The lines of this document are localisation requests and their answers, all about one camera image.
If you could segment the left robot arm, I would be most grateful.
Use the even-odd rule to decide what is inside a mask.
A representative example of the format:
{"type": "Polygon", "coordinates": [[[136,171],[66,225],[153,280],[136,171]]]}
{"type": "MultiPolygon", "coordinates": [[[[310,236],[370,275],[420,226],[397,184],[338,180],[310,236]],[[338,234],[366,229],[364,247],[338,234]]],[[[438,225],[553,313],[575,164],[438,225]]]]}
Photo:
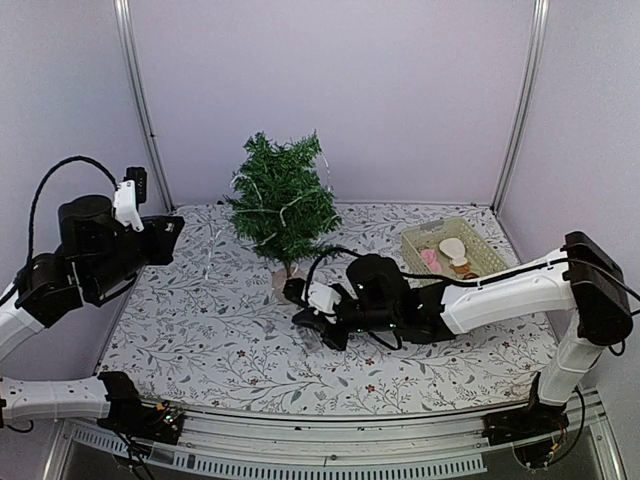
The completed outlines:
{"type": "MultiPolygon", "coordinates": [[[[146,266],[173,261],[180,216],[119,220],[112,201],[86,195],[58,209],[61,243],[29,260],[1,304],[1,355],[85,305],[101,307],[131,288],[146,266]]],[[[144,405],[123,372],[76,381],[1,381],[1,424],[36,418],[89,417],[123,434],[153,430],[163,412],[144,405]]]]}

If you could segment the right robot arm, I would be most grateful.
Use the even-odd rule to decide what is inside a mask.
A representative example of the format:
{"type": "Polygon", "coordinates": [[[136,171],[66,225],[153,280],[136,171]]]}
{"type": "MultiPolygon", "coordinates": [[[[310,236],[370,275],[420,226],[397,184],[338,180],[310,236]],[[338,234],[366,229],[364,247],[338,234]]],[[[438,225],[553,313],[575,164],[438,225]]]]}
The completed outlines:
{"type": "Polygon", "coordinates": [[[286,281],[283,294],[298,305],[292,322],[317,332],[336,351],[352,333],[390,332],[399,345],[430,344],[503,320],[549,311],[573,311],[557,353],[530,389],[517,427],[537,436],[552,424],[572,391],[608,347],[623,343],[634,327],[631,300],[638,292],[622,269],[581,231],[533,262],[475,279],[439,274],[413,276],[378,254],[356,254],[347,267],[349,289],[311,277],[286,281]]]}

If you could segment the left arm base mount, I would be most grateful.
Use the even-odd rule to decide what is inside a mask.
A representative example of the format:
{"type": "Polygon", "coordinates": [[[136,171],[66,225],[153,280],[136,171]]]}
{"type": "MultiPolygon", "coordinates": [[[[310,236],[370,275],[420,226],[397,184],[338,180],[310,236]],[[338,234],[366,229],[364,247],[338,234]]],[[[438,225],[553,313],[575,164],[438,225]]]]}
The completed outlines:
{"type": "Polygon", "coordinates": [[[182,432],[183,411],[168,400],[146,406],[132,380],[124,372],[102,372],[97,376],[106,389],[108,415],[97,420],[103,429],[124,436],[177,445],[182,432]]]}

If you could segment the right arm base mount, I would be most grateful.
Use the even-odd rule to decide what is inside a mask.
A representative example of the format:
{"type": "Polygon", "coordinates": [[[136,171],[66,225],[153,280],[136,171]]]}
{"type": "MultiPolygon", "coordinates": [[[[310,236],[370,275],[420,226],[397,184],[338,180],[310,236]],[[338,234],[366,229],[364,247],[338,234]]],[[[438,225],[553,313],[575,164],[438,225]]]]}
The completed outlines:
{"type": "Polygon", "coordinates": [[[515,449],[516,460],[530,469],[551,465],[569,426],[565,404],[549,406],[541,403],[538,395],[539,379],[540,374],[537,373],[525,406],[490,413],[482,418],[482,436],[491,446],[547,435],[546,440],[515,449]]]}

